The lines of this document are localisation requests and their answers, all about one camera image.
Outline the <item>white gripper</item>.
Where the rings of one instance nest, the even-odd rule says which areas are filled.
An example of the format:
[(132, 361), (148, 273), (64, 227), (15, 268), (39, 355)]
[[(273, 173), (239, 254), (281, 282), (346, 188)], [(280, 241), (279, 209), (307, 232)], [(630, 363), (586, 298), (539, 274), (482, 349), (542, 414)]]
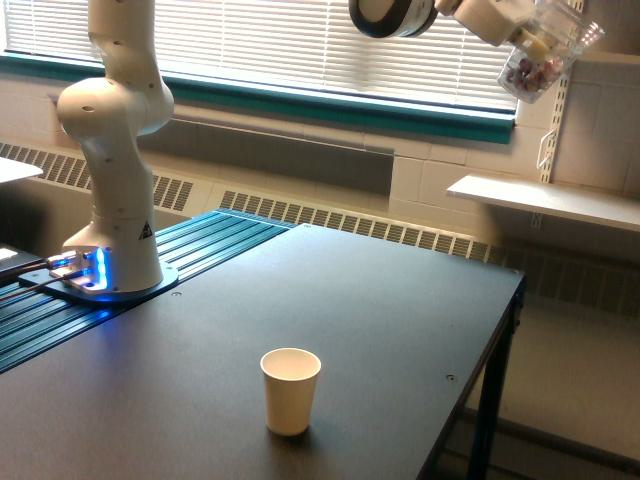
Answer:
[(533, 1), (436, 0), (435, 9), (444, 16), (452, 16), (490, 45), (500, 46), (514, 35), (515, 46), (528, 46), (529, 59), (545, 59), (550, 52), (544, 41), (519, 28), (533, 16)]

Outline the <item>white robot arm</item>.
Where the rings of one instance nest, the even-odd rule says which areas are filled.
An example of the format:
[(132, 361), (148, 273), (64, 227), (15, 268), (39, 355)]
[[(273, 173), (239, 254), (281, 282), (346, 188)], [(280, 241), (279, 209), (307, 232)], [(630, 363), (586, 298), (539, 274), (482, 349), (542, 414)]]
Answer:
[[(532, 54), (538, 8), (534, 1), (352, 1), (349, 14), (372, 38), (415, 37), (438, 15), (451, 16), (490, 45)], [(64, 131), (85, 156), (93, 210), (63, 245), (73, 257), (52, 274), (91, 297), (142, 292), (168, 277), (155, 240), (152, 173), (137, 146), (174, 108), (157, 64), (154, 21), (152, 1), (89, 2), (88, 36), (105, 75), (67, 87), (57, 103)]]

